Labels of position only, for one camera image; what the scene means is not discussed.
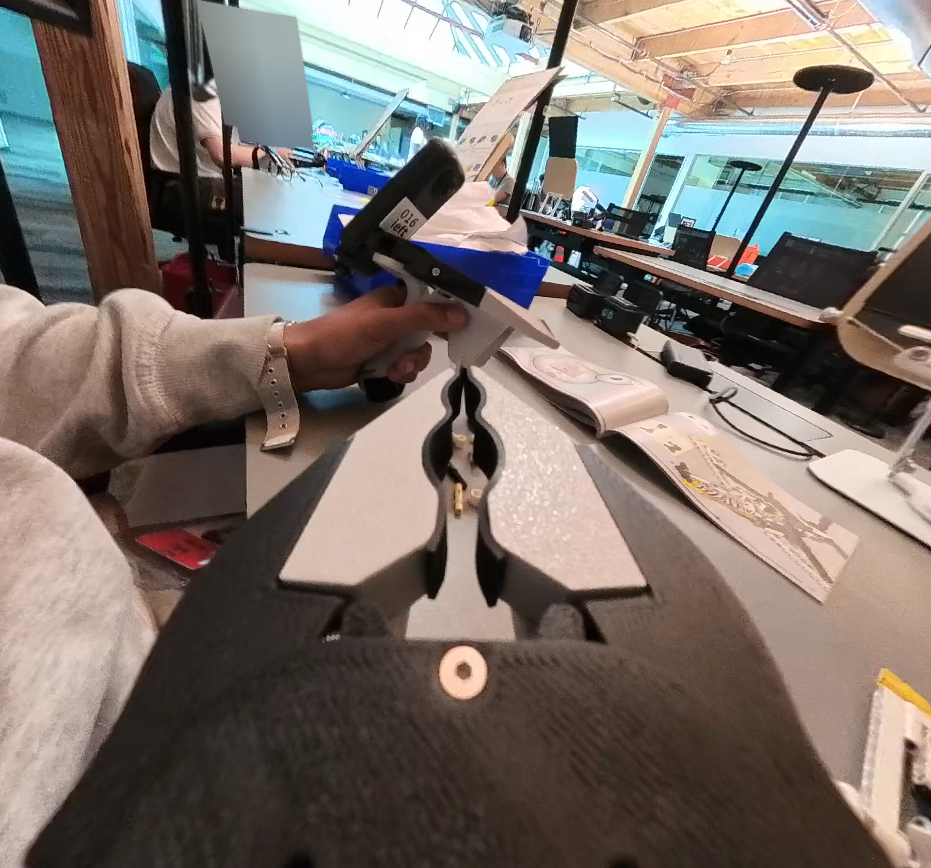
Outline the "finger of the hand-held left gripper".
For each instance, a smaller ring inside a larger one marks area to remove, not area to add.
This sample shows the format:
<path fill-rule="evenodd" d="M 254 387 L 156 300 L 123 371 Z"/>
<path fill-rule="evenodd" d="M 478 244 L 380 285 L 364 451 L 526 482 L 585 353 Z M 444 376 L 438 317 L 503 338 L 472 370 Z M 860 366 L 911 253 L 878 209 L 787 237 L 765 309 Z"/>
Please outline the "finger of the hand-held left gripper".
<path fill-rule="evenodd" d="M 550 327 L 529 309 L 495 291 L 486 291 L 477 305 L 452 299 L 466 312 L 466 325 L 447 339 L 449 360 L 461 368 L 483 367 L 513 336 L 556 349 L 560 341 Z"/>

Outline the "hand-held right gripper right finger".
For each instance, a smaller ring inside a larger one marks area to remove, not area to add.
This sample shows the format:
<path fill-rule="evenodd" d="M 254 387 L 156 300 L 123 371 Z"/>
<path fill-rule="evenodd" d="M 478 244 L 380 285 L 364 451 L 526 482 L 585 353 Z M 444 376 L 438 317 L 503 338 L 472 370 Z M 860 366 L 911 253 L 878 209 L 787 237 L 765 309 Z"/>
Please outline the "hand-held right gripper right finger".
<path fill-rule="evenodd" d="M 564 432 L 488 375 L 460 373 L 477 506 L 476 571 L 489 606 L 643 595 L 645 576 Z"/>

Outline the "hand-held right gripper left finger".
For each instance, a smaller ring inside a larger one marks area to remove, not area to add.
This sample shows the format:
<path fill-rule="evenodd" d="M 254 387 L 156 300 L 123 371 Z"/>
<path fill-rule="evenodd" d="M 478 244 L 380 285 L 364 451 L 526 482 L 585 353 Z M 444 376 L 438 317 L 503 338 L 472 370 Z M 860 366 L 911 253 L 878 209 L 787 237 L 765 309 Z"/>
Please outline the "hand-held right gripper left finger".
<path fill-rule="evenodd" d="M 461 372 L 448 369 L 355 432 L 280 570 L 283 585 L 364 601 L 436 596 L 461 398 Z"/>

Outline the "person's left forearm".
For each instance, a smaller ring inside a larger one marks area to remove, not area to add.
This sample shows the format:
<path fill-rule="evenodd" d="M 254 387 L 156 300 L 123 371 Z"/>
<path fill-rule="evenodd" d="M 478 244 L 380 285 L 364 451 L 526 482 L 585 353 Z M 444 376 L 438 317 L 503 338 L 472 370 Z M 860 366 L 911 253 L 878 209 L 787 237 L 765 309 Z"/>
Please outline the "person's left forearm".
<path fill-rule="evenodd" d="M 74 479 L 183 432 L 263 411 L 275 317 L 203 320 L 157 295 L 43 305 L 1 289 L 2 474 L 45 458 Z"/>

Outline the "open lego instruction booklet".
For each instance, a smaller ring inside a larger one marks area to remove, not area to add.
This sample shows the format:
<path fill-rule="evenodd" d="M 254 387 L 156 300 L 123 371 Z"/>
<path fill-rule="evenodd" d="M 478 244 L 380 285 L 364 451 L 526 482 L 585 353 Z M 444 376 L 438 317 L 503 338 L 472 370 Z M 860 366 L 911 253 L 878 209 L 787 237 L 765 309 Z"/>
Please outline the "open lego instruction booklet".
<path fill-rule="evenodd" d="M 671 412 L 656 384 L 562 348 L 511 344 L 498 357 L 599 439 L 633 443 L 698 512 L 826 602 L 858 537 L 768 479 L 703 417 Z"/>

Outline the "blue plastic bin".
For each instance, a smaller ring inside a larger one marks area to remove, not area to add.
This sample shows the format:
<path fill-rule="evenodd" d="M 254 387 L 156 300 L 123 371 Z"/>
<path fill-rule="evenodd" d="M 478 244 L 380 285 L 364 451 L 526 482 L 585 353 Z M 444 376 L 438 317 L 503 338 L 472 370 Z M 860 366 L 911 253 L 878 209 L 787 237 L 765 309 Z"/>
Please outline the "blue plastic bin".
<path fill-rule="evenodd" d="M 337 203 L 332 207 L 322 237 L 322 251 L 334 264 L 343 230 L 359 212 L 359 208 L 345 204 Z M 524 307 L 530 306 L 550 268 L 550 260 L 533 251 L 517 254 L 477 249 L 459 243 L 447 243 L 450 236 L 433 237 L 429 227 L 426 231 L 430 238 L 422 229 L 414 236 L 414 241 L 443 263 Z M 397 282 L 391 273 L 384 271 L 371 276 L 351 271 L 337 272 L 337 280 L 354 296 Z"/>

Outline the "crumpled white paper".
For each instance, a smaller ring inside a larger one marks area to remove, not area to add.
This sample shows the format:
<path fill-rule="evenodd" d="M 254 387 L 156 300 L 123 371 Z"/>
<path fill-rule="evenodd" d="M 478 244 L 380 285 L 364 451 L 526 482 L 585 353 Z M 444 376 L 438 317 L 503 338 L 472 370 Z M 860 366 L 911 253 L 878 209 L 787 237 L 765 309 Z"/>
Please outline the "crumpled white paper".
<path fill-rule="evenodd" d="M 486 181 L 465 183 L 413 235 L 436 244 L 483 253 L 523 256 L 528 252 L 526 223 L 509 223 L 498 210 L 496 189 Z"/>

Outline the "black power adapter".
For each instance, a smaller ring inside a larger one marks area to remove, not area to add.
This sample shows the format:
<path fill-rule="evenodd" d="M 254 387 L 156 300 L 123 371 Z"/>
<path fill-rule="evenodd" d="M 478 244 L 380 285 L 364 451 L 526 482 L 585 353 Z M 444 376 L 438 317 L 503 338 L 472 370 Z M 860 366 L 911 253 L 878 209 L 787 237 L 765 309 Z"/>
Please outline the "black power adapter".
<path fill-rule="evenodd" d="M 709 388 L 715 371 L 702 351 L 668 339 L 659 352 L 659 362 L 666 372 L 701 389 Z"/>

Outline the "ceiling projector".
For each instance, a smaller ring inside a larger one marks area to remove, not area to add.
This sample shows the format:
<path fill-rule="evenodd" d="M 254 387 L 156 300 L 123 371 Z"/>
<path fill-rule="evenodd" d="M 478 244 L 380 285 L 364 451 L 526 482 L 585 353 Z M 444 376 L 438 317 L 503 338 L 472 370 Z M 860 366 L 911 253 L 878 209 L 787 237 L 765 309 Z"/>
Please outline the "ceiling projector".
<path fill-rule="evenodd" d="M 518 5 L 498 6 L 483 28 L 486 44 L 518 56 L 530 51 L 534 43 L 534 28 L 527 12 Z"/>

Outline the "wooden edged table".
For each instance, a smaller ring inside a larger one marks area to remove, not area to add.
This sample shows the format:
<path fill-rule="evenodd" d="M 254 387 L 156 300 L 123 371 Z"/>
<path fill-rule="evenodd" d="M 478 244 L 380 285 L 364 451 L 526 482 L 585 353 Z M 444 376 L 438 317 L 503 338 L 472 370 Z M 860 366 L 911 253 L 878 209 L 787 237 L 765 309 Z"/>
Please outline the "wooden edged table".
<path fill-rule="evenodd" d="M 731 302 L 768 318 L 808 331 L 827 329 L 821 319 L 822 310 L 796 300 L 752 287 L 719 274 L 678 264 L 674 261 L 635 254 L 631 251 L 596 246 L 594 253 L 602 258 L 625 264 L 648 275 L 669 280 L 704 295 Z"/>

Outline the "black tripod pole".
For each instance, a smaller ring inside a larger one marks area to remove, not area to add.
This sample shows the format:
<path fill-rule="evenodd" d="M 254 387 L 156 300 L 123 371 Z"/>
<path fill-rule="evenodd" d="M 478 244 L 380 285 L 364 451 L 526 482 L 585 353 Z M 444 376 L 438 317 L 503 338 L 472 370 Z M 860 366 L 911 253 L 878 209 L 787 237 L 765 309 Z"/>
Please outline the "black tripod pole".
<path fill-rule="evenodd" d="M 221 122 L 202 134 L 206 104 L 219 108 L 208 94 L 213 69 L 199 13 L 201 0 L 160 0 L 166 36 L 172 125 L 164 139 L 173 144 L 174 167 L 154 164 L 169 177 L 162 183 L 159 206 L 172 211 L 176 234 L 186 243 L 187 279 L 181 306 L 209 318 L 225 292 L 239 280 L 242 193 L 239 172 L 231 164 L 231 129 Z"/>

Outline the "black mesh chair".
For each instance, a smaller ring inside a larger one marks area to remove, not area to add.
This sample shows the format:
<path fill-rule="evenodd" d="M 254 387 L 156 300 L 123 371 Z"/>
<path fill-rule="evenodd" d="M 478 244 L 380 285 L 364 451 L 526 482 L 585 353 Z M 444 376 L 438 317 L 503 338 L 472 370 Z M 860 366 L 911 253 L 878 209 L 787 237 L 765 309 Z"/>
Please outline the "black mesh chair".
<path fill-rule="evenodd" d="M 759 261 L 748 285 L 803 304 L 841 306 L 867 280 L 877 259 L 860 251 L 785 232 Z"/>

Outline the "white stand base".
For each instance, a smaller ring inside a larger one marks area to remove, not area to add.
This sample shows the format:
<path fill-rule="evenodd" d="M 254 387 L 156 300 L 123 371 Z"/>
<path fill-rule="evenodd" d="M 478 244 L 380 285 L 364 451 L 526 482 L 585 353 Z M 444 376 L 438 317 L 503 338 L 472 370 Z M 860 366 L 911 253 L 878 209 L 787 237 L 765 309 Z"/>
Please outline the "white stand base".
<path fill-rule="evenodd" d="M 843 450 L 809 464 L 821 484 L 930 547 L 930 487 L 915 471 Z"/>

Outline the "person's grey sweater torso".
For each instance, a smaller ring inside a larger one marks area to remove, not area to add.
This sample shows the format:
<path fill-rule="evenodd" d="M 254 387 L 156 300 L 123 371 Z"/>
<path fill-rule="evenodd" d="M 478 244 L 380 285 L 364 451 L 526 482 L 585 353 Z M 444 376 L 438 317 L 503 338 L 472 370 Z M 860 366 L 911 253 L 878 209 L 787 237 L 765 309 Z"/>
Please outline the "person's grey sweater torso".
<path fill-rule="evenodd" d="M 22 866 L 106 739 L 157 636 L 70 477 L 1 449 L 1 864 Z"/>

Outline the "tall black floor lamp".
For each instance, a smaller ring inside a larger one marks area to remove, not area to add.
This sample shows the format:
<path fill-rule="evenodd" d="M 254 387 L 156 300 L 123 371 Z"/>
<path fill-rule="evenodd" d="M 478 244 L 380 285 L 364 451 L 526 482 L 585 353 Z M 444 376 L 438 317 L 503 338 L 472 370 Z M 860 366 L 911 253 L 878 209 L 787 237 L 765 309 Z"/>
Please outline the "tall black floor lamp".
<path fill-rule="evenodd" d="M 815 125 L 828 99 L 832 97 L 832 95 L 862 94 L 872 86 L 875 82 L 875 78 L 875 74 L 870 69 L 845 64 L 808 66 L 798 70 L 794 74 L 792 78 L 794 86 L 803 92 L 817 94 L 817 98 L 801 129 L 798 131 L 783 163 L 776 172 L 772 184 L 766 191 L 758 210 L 726 270 L 725 276 L 727 279 L 733 279 L 736 276 L 744 252 L 751 245 L 753 237 L 770 209 L 777 191 L 782 186 L 788 171 L 794 164 L 804 141 L 807 139 L 810 130 Z"/>

